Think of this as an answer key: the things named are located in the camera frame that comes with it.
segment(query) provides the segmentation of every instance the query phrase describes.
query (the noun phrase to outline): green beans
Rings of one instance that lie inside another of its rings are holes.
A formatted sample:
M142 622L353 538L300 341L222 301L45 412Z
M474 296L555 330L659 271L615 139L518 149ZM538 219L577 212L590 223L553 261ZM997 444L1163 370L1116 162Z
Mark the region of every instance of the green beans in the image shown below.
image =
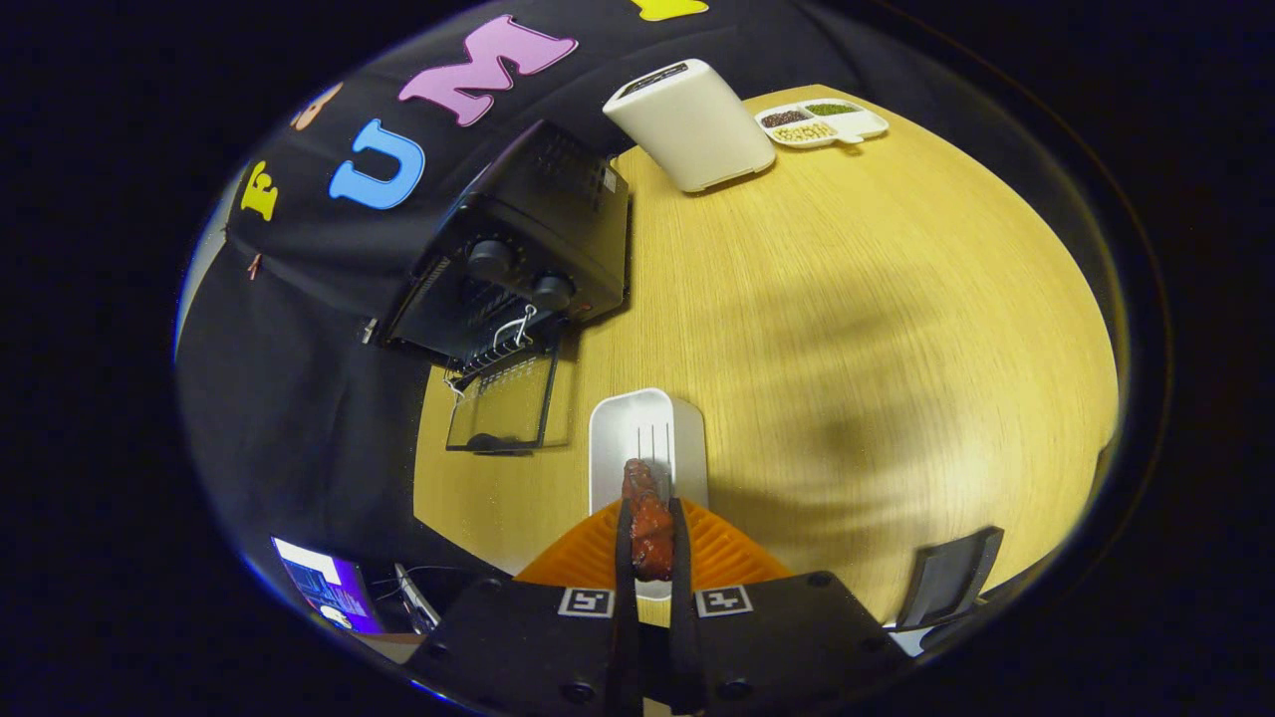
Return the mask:
M854 112L854 107L847 105L833 105L833 103L820 103L820 105L806 105L806 108L816 115L844 115L845 112Z

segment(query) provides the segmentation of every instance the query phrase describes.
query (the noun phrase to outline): orange plastic part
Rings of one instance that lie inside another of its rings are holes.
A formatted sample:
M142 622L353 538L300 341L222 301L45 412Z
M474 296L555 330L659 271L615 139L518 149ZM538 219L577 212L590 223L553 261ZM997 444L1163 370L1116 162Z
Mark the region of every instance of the orange plastic part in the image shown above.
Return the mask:
M792 577L792 572L724 518L686 500L691 533L691 589L743 586Z
M686 499L682 499L682 510L691 533L691 589L792 575L764 547L720 515ZM514 579L542 586L615 589L618 522L617 500L567 531Z
M616 589L618 523L617 500L576 523L514 579L542 586Z

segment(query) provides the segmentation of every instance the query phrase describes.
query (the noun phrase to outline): white holder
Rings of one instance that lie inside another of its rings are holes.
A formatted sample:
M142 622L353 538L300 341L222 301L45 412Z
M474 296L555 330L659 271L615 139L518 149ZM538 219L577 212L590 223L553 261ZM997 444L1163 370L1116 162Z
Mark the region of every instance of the white holder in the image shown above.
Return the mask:
M589 514L620 500L625 462L650 466L660 498L709 504L704 416L690 403L658 388L613 395L589 417ZM638 597L668 600L667 582L635 583Z
M811 112L810 110L806 108L810 105L840 105L841 107L847 107L850 111L841 112L839 115L816 115L815 112ZM806 119L794 122L787 122L783 125L776 125L773 128L768 128L766 125L761 124L762 119L779 112L797 112L805 116ZM779 105L776 107L770 107L769 110L757 112L756 115L754 115L754 119L757 121L757 126L761 128L761 130L765 131L766 135L770 137L770 139L775 140L779 144L787 147L796 147L801 149L824 147L834 142L841 142L844 144L858 144L864 139L878 137L884 134L887 129L890 129L890 122L885 121L885 117L877 115L872 110L856 105L854 102L848 102L845 100L836 100L833 97L825 97L821 100L806 100L803 102L793 102L790 105ZM827 137L819 137L815 139L805 139L805 140L789 140L775 137L775 130L782 130L787 128L796 129L819 124L826 125L833 134Z

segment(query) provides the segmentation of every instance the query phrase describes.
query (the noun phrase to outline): wooden table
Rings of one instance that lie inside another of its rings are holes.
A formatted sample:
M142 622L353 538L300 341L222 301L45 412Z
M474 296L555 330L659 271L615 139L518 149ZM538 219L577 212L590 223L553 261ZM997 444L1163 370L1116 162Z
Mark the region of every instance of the wooden table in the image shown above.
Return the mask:
M882 621L918 547L1005 528L992 587L1067 536L1117 416L1084 277L1009 186L904 117L819 85L745 103L817 97L891 129L778 147L762 175L700 195L640 148L617 159L634 193L631 302L560 365L555 445L445 452L453 397L435 371L417 518L516 573L588 514L593 407L658 387L704 413L709 508L793 572L833 570ZM652 607L644 619L667 619Z

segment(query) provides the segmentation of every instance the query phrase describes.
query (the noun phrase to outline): white container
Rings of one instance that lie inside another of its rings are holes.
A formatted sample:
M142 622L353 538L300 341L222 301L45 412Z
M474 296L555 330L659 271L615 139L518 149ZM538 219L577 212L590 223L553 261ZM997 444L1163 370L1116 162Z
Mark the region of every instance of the white container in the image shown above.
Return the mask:
M840 105L843 107L848 107L850 111L843 112L840 115L816 115L806 108L808 105ZM761 124L761 120L764 117L768 117L778 112L797 112L805 116L806 119L773 128L768 128L766 125ZM779 144L787 147L797 147L801 149L824 147L834 142L841 142L845 144L858 144L864 139L878 137L884 134L887 129L890 129L890 122L885 121L885 119L881 115L877 115L876 112L866 107L861 107L854 102L847 102L845 100L834 100L831 97L825 97L822 100L806 100L803 102L793 102L792 105L779 105L778 107L770 107L769 110L757 112L754 116L754 119L756 120L757 126L761 128L761 131L766 133L766 135L769 135L770 139L774 139ZM780 133L780 137L775 135L775 130L797 129L811 125L826 125L833 134L830 134L829 137L820 137L806 140L782 139L783 133Z
M625 462L650 466L660 498L687 498L709 504L704 416L699 408L658 388L613 395L589 417L589 514L621 496ZM638 597L668 600L671 583L635 583Z
M740 96L703 60L682 60L621 87L602 106L682 191L760 172L775 148Z

